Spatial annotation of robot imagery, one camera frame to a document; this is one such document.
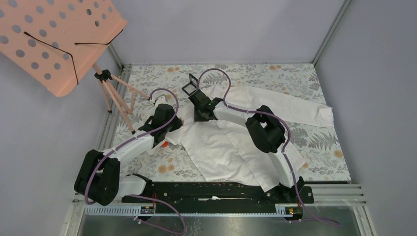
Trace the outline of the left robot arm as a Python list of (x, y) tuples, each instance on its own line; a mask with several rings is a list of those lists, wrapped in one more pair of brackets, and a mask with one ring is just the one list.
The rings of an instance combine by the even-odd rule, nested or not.
[(85, 197), (88, 205), (109, 205), (116, 198), (134, 195), (140, 202), (152, 197), (151, 180), (140, 174), (121, 175), (121, 169), (166, 139), (169, 132), (182, 126), (178, 109), (159, 104), (134, 136), (116, 147), (86, 153), (74, 183), (74, 190)]

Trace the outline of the white shirt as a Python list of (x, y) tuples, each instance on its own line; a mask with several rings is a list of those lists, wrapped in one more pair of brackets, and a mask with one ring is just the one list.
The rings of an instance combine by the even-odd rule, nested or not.
[[(286, 122), (332, 127), (332, 108), (301, 98), (256, 87), (212, 86), (204, 90), (210, 98), (226, 96), (231, 104), (255, 110), (262, 105)], [(258, 150), (244, 125), (228, 121), (194, 121), (194, 106), (178, 111), (184, 123), (169, 132), (166, 140), (182, 145), (206, 181), (224, 179), (260, 186), (268, 191), (279, 184), (279, 174), (266, 153)]]

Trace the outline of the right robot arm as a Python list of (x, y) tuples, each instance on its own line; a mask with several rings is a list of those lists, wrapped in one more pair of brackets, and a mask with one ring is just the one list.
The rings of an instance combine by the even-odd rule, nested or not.
[(255, 147), (268, 155), (277, 170), (284, 200), (293, 203), (301, 197), (304, 180), (296, 174), (286, 152), (291, 137), (289, 127), (268, 106), (251, 110), (221, 98), (189, 100), (194, 105), (195, 122), (225, 120), (246, 127)]

